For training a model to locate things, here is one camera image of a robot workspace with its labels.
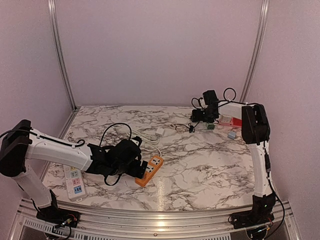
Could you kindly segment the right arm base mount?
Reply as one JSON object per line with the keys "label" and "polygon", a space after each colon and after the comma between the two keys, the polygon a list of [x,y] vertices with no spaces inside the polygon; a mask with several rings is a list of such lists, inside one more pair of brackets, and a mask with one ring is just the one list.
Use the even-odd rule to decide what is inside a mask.
{"label": "right arm base mount", "polygon": [[234,229],[241,229],[261,225],[271,222],[275,219],[273,215],[273,207],[276,204],[276,196],[274,193],[258,197],[252,196],[251,210],[232,213],[228,217],[228,222],[233,225]]}

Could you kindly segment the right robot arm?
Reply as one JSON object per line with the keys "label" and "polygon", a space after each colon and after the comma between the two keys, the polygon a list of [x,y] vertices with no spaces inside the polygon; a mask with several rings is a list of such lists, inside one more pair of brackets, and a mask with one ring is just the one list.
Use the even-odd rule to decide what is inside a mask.
{"label": "right robot arm", "polygon": [[276,203],[271,179],[269,156],[270,125],[265,107],[260,103],[238,102],[235,99],[219,100],[214,90],[207,90],[198,100],[199,107],[191,112],[193,123],[214,123],[225,115],[241,120],[241,137],[250,150],[254,171],[252,209],[247,219],[258,224]]}

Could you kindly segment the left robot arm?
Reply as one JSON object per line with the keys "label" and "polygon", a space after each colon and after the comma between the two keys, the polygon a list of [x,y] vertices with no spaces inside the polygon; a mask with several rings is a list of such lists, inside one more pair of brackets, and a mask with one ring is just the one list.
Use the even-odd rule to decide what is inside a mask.
{"label": "left robot arm", "polygon": [[139,137],[106,146],[86,143],[83,139],[74,143],[46,135],[23,119],[14,128],[1,133],[0,138],[0,173],[14,179],[31,198],[37,213],[53,223],[63,219],[63,210],[58,207],[55,194],[26,165],[26,160],[67,165],[105,179],[123,174],[142,179],[148,166],[148,162],[142,160]]}

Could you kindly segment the pink triangular power strip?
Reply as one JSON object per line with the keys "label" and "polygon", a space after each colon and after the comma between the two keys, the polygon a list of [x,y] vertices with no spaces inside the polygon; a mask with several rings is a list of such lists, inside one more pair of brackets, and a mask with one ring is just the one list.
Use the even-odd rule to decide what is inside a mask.
{"label": "pink triangular power strip", "polygon": [[234,127],[232,122],[219,122],[219,126],[224,126],[224,127]]}

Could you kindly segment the white travel adapter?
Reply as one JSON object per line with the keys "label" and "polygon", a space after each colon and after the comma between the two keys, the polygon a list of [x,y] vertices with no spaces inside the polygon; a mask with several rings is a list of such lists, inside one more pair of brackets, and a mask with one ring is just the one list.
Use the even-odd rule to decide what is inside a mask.
{"label": "white travel adapter", "polygon": [[232,122],[232,117],[231,116],[227,116],[227,115],[220,115],[219,116],[219,122],[231,123]]}

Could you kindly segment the red cube socket adapter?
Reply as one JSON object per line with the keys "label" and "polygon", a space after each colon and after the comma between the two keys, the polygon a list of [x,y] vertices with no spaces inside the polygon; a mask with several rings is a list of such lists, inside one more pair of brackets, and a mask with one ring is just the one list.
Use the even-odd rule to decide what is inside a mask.
{"label": "red cube socket adapter", "polygon": [[231,125],[234,128],[241,128],[242,127],[242,120],[236,117],[233,117],[231,120]]}

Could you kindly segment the black adapter with cable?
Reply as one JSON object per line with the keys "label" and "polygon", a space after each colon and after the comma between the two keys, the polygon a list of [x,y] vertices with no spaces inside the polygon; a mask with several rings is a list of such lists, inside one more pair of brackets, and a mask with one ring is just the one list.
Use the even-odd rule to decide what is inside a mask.
{"label": "black adapter with cable", "polygon": [[189,133],[194,133],[196,131],[196,127],[199,125],[199,122],[196,124],[189,123],[188,124],[188,131]]}

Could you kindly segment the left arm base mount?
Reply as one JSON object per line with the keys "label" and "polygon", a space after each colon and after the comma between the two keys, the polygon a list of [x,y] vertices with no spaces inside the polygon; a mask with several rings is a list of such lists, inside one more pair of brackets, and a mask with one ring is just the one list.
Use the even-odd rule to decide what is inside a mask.
{"label": "left arm base mount", "polygon": [[51,196],[51,203],[48,207],[36,207],[34,201],[32,202],[36,208],[36,217],[40,220],[55,224],[55,228],[71,227],[76,228],[80,219],[78,211],[59,208],[56,195],[52,190],[49,191]]}

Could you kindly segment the orange power strip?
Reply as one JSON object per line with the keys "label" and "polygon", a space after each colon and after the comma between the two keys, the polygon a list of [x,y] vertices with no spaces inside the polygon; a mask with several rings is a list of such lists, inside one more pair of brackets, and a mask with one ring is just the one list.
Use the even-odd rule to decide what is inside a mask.
{"label": "orange power strip", "polygon": [[160,156],[154,156],[148,161],[148,165],[145,169],[145,173],[142,179],[135,178],[135,183],[141,187],[145,187],[157,171],[162,167],[164,160]]}

